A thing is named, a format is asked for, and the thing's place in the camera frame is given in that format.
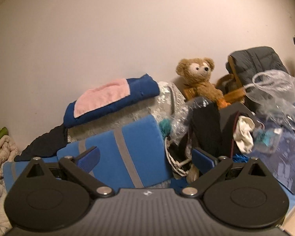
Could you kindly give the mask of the blue pillow, grey stripes, right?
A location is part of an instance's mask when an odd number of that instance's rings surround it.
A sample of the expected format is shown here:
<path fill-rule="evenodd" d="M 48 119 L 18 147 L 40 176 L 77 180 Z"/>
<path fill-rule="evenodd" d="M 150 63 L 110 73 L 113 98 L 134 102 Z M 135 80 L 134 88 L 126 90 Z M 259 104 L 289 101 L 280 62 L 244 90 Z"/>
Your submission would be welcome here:
<path fill-rule="evenodd" d="M 172 178 L 164 140 L 151 115 L 70 143 L 57 152 L 57 157 L 76 157 L 91 147 L 97 147 L 100 156 L 90 175 L 115 191 L 148 188 Z"/>

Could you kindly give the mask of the blue patterned fabric bag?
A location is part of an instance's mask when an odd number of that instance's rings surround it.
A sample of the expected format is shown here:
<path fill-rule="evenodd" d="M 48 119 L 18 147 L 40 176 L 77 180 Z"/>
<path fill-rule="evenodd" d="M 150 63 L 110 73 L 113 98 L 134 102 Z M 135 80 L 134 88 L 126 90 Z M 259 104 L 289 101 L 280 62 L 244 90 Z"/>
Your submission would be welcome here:
<path fill-rule="evenodd" d="M 295 132 L 268 123 L 253 131 L 253 139 L 248 156 L 260 159 L 273 177 L 295 195 Z"/>

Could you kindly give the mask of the black garment behind pillows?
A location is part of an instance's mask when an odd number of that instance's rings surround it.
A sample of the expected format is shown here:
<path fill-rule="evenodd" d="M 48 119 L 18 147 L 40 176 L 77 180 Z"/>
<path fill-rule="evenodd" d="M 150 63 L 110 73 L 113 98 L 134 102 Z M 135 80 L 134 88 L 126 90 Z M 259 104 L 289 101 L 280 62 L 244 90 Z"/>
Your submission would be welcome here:
<path fill-rule="evenodd" d="M 14 161 L 30 161 L 34 157 L 50 158 L 67 145 L 67 128 L 61 124 L 29 144 Z"/>

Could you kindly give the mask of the silver sequin cushion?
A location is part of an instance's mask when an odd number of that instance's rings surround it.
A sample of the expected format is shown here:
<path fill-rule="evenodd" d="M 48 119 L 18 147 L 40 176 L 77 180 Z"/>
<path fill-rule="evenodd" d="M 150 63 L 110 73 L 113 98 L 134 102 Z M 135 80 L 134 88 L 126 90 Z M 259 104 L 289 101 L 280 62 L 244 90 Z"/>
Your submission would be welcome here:
<path fill-rule="evenodd" d="M 91 122 L 74 126 L 67 130 L 67 142 L 84 140 L 93 135 L 124 126 L 148 115 L 157 122 L 170 118 L 185 103 L 185 97 L 172 82 L 158 82 L 160 94 L 139 101 L 117 112 L 107 114 Z"/>

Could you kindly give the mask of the blue pillow, grey stripes,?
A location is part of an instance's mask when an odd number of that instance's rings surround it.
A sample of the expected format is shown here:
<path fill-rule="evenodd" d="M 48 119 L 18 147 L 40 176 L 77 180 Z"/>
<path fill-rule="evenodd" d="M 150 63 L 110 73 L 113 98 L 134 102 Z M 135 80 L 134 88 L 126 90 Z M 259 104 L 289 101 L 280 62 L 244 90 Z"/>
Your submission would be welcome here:
<path fill-rule="evenodd" d="M 19 161 L 7 162 L 3 167 L 4 182 L 9 195 L 42 193 L 46 190 L 57 190 L 66 181 L 54 177 L 48 166 L 50 162 Z"/>
<path fill-rule="evenodd" d="M 100 156 L 90 175 L 115 191 L 148 188 L 172 178 L 164 140 L 151 115 L 70 143 L 57 152 L 57 157 L 76 157 L 91 147 L 97 147 Z"/>

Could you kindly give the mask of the brown teddy bear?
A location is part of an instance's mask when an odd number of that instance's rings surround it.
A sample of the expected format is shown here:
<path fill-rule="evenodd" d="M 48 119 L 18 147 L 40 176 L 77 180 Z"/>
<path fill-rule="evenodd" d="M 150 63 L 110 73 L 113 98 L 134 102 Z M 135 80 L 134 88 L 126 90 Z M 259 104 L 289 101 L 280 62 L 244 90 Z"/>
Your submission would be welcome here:
<path fill-rule="evenodd" d="M 211 58 L 180 60 L 176 67 L 176 73 L 186 82 L 183 93 L 188 101 L 202 96 L 216 103 L 219 109 L 226 108 L 230 105 L 225 100 L 223 92 L 216 89 L 210 82 L 211 73 L 214 68 L 215 64 Z"/>

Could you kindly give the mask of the blue pillow, grey stripes, left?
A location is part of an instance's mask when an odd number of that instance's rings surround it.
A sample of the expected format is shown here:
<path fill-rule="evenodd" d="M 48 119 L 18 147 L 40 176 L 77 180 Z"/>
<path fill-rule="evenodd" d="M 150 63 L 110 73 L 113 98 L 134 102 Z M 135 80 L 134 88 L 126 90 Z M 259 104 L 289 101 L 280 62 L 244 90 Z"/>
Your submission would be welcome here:
<path fill-rule="evenodd" d="M 57 190 L 66 181 L 54 177 L 48 166 L 50 162 L 19 161 L 7 162 L 3 167 L 4 182 L 9 195 L 42 193 L 46 190 Z"/>

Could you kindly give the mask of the pink cloth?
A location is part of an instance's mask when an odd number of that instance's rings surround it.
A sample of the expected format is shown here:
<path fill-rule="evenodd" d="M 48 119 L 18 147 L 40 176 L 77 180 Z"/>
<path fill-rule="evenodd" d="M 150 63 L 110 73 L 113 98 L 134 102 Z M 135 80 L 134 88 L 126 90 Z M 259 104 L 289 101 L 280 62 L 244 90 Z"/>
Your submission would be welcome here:
<path fill-rule="evenodd" d="M 76 100 L 73 116 L 78 118 L 128 96 L 130 96 L 130 87 L 125 78 L 116 79 L 103 86 L 88 89 Z"/>

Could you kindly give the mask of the black bag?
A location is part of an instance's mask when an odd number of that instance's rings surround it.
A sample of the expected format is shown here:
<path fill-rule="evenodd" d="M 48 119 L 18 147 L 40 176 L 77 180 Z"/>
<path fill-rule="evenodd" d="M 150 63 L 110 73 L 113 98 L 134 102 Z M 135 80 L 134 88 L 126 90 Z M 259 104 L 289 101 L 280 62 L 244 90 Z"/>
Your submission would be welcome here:
<path fill-rule="evenodd" d="M 191 117 L 192 147 L 216 158 L 244 154 L 233 138 L 241 116 L 252 120 L 253 128 L 261 125 L 253 113 L 239 102 L 221 110 L 215 103 L 195 109 Z"/>

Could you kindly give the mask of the clear plastic bag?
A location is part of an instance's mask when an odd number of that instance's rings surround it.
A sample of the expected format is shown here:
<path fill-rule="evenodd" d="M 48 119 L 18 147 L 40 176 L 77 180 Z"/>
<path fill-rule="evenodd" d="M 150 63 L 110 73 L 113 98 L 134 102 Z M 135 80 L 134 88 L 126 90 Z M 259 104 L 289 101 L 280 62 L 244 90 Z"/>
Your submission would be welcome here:
<path fill-rule="evenodd" d="M 295 77 L 281 70 L 267 70 L 244 86 L 257 104 L 256 113 L 295 133 Z"/>

